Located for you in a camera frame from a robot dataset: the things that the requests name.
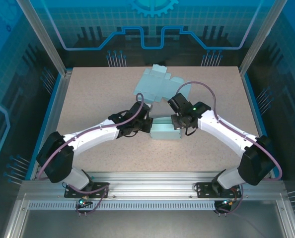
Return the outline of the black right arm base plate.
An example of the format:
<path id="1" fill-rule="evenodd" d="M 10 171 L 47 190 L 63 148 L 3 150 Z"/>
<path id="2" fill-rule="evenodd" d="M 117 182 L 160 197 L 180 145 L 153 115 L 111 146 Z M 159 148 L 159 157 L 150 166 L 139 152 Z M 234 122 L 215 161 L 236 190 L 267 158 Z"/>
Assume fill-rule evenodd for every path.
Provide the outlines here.
<path id="1" fill-rule="evenodd" d="M 240 198 L 240 186 L 236 185 L 229 189 L 222 188 L 219 184 L 211 182 L 198 182 L 193 186 L 198 198 Z"/>

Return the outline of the light blue paper box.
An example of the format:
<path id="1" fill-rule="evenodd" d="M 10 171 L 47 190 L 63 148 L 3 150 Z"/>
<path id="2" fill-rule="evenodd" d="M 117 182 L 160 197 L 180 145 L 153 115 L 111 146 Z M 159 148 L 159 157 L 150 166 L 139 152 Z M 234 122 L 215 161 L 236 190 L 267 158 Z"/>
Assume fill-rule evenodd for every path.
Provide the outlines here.
<path id="1" fill-rule="evenodd" d="M 181 131 L 174 129 L 171 117 L 154 118 L 150 136 L 154 140 L 178 140 L 181 139 Z"/>
<path id="2" fill-rule="evenodd" d="M 137 100 L 143 100 L 146 104 L 168 101 L 176 95 L 177 90 L 186 81 L 181 77 L 171 76 L 167 67 L 154 64 L 152 68 L 146 68 L 137 83 L 133 94 Z"/>

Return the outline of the blue table side strip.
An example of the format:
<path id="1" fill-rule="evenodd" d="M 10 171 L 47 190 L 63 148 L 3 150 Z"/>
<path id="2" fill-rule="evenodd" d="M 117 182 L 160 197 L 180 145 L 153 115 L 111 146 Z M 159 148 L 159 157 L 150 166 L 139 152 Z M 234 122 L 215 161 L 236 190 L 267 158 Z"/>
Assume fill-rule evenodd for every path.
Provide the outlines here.
<path id="1" fill-rule="evenodd" d="M 259 136 L 265 135 L 267 136 L 267 132 L 265 130 L 265 126 L 258 108 L 258 104 L 249 80 L 247 73 L 242 76 L 243 86 L 247 95 L 247 99 L 251 108 L 251 112 L 254 118 L 254 122 L 258 131 Z"/>
<path id="2" fill-rule="evenodd" d="M 54 86 L 54 89 L 53 89 L 53 92 L 52 92 L 51 97 L 50 97 L 50 101 L 48 103 L 48 107 L 47 107 L 45 116 L 44 116 L 44 119 L 43 119 L 43 123 L 42 123 L 41 129 L 40 129 L 40 132 L 39 132 L 39 135 L 38 135 L 38 138 L 37 138 L 37 142 L 36 142 L 36 145 L 35 145 L 35 148 L 34 148 L 34 151 L 33 151 L 33 155 L 32 155 L 29 167 L 28 167 L 28 171 L 26 173 L 26 176 L 25 176 L 24 180 L 31 180 L 31 176 L 33 175 L 33 169 L 34 169 L 34 166 L 35 166 L 36 157 L 37 157 L 37 154 L 39 152 L 40 146 L 42 144 L 43 136 L 45 135 L 46 127 L 47 127 L 47 124 L 48 124 L 48 121 L 49 121 L 49 118 L 50 118 L 50 115 L 51 115 L 51 110 L 53 108 L 55 97 L 57 95 L 58 87 L 59 87 L 59 85 L 61 83 L 61 80 L 62 80 L 62 77 L 58 74 L 56 82 L 55 82 L 55 86 Z"/>

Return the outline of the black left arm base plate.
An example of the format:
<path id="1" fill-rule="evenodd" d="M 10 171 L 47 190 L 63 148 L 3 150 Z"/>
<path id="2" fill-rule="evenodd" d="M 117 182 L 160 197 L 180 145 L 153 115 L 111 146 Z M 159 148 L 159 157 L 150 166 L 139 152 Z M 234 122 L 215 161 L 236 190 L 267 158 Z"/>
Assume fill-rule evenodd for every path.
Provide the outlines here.
<path id="1" fill-rule="evenodd" d="M 90 188 L 90 191 L 85 192 L 84 190 L 82 190 L 81 193 L 66 184 L 64 198 L 82 198 L 85 196 L 87 196 L 88 198 L 101 198 L 104 193 L 105 195 L 103 197 L 107 198 L 109 185 L 110 183 L 107 182 L 95 182 Z"/>

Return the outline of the aluminium frame post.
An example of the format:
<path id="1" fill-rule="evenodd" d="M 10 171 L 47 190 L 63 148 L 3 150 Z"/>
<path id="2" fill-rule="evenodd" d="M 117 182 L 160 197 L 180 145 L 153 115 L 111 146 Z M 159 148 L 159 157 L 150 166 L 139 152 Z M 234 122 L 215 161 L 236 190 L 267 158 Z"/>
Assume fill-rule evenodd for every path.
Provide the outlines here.
<path id="1" fill-rule="evenodd" d="M 241 78 L 243 78 L 255 59 L 257 53 L 259 52 L 261 46 L 263 45 L 265 39 L 270 34 L 272 27 L 274 26 L 276 20 L 278 19 L 280 13 L 282 12 L 285 4 L 288 0 L 275 0 L 272 7 L 270 8 L 265 20 L 263 21 L 253 43 L 251 44 L 247 54 L 245 55 L 240 68 L 239 73 Z"/>
<path id="2" fill-rule="evenodd" d="M 26 19 L 33 28 L 36 36 L 46 50 L 47 55 L 55 66 L 56 70 L 62 77 L 66 77 L 67 69 L 60 58 L 49 34 L 47 33 L 42 21 L 40 20 L 36 10 L 34 9 L 30 0 L 16 0 Z"/>

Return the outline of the aluminium frame beam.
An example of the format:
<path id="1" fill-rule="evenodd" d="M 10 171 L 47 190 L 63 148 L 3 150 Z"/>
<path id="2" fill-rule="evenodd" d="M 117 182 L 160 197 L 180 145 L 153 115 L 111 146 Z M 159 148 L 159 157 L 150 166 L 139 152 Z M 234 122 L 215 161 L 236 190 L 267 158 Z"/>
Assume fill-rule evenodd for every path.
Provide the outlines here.
<path id="1" fill-rule="evenodd" d="M 91 173 L 95 182 L 108 182 L 109 200 L 197 200 L 197 182 L 210 182 L 217 172 L 102 172 Z M 18 200 L 63 200 L 64 188 L 46 180 L 26 180 Z M 261 181 L 243 186 L 244 201 L 288 200 L 284 182 Z"/>

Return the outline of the aluminium side rail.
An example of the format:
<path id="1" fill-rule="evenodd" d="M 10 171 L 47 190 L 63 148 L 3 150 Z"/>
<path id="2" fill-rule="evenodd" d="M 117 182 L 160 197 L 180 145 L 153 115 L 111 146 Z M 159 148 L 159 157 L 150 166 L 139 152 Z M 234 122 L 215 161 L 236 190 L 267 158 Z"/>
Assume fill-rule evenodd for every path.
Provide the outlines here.
<path id="1" fill-rule="evenodd" d="M 54 105 L 51 110 L 51 115 L 45 131 L 46 136 L 56 131 L 57 129 L 72 72 L 72 68 L 69 68 L 67 70 L 66 76 L 62 78 L 61 83 L 58 87 L 57 95 L 55 97 Z"/>

